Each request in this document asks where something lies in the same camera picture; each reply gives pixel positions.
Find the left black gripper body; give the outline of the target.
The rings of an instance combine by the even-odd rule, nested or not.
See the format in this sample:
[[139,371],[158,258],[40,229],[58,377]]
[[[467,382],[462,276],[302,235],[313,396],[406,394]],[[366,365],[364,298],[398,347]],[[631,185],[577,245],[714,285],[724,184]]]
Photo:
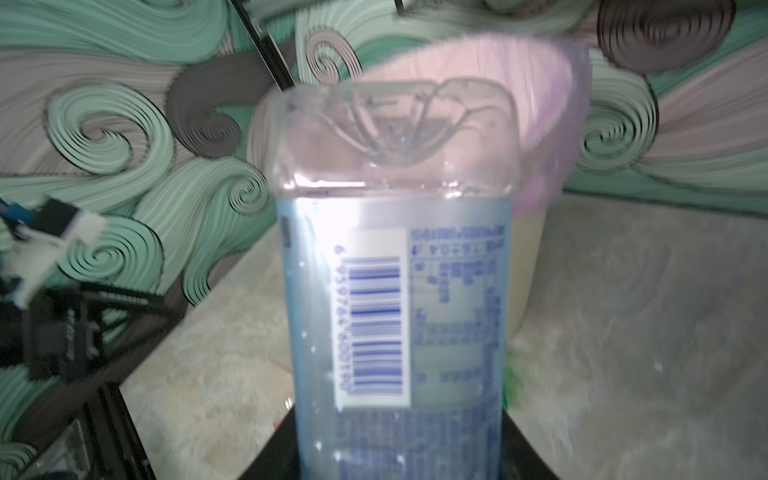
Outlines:
[[1,365],[31,380],[81,380],[170,333],[180,310],[157,294],[95,283],[1,301]]

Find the light blue label bottle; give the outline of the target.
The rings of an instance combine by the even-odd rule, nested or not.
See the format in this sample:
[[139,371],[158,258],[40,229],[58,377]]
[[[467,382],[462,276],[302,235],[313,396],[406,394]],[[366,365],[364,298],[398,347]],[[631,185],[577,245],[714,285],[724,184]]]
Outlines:
[[499,476],[518,140],[512,96],[479,78],[277,100],[303,478]]

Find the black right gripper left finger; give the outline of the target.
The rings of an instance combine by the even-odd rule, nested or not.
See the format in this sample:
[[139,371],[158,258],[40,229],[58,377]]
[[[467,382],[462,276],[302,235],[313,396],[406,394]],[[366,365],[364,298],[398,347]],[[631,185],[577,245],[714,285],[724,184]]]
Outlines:
[[299,479],[300,456],[295,408],[292,407],[239,480]]

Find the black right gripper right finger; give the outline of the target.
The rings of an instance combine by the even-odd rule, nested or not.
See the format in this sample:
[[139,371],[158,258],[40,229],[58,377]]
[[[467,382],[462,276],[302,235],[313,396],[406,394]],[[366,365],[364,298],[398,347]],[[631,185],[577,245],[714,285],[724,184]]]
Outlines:
[[500,480],[560,480],[529,444],[506,411],[502,412]]

